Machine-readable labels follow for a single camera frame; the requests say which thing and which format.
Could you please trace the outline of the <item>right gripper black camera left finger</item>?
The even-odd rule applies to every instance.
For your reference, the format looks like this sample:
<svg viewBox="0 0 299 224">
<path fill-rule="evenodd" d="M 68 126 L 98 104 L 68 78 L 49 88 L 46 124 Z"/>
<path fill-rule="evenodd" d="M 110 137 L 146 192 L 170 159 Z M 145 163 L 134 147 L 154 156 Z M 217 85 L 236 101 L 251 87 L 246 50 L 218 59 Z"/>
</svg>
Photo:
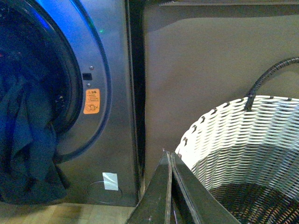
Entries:
<svg viewBox="0 0 299 224">
<path fill-rule="evenodd" d="M 171 222 L 171 155 L 164 151 L 142 199 L 127 224 L 169 224 Z"/>
</svg>

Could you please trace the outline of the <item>right gripper black camera right finger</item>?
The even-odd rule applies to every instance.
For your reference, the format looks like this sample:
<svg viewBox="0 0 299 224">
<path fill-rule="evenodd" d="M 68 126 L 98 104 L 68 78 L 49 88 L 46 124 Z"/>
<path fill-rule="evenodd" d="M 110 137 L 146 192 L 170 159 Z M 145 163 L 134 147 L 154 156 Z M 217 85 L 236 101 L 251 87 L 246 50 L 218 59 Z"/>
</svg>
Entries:
<svg viewBox="0 0 299 224">
<path fill-rule="evenodd" d="M 176 153 L 171 154 L 172 224 L 239 224 Z"/>
</svg>

